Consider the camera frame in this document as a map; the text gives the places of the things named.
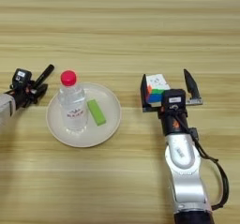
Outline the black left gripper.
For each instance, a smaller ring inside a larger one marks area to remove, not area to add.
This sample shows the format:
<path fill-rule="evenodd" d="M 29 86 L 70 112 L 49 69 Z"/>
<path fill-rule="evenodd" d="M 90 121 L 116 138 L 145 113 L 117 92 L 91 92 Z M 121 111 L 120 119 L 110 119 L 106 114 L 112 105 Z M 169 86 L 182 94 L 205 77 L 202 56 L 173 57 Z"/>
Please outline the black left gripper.
<path fill-rule="evenodd" d="M 38 101 L 46 94 L 48 84 L 43 83 L 36 89 L 26 87 L 23 89 L 12 89 L 7 91 L 10 96 L 10 106 L 12 109 L 27 108 L 31 104 L 37 104 Z"/>

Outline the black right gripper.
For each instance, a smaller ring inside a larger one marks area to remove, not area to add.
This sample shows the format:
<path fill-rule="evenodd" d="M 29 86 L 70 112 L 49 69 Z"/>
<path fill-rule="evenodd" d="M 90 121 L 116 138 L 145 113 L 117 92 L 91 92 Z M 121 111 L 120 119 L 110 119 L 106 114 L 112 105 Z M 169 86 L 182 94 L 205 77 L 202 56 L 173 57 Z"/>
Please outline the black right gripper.
<path fill-rule="evenodd" d="M 186 101 L 188 106 L 202 105 L 203 99 L 200 95 L 198 85 L 191 74 L 184 70 L 185 82 L 187 91 L 190 93 L 190 98 Z M 156 112 L 160 106 L 160 93 L 152 94 L 147 87 L 146 75 L 142 76 L 141 82 L 141 100 L 143 112 Z M 188 133 L 188 113 L 186 110 L 168 110 L 160 109 L 157 112 L 158 119 L 161 121 L 163 134 L 186 134 Z"/>

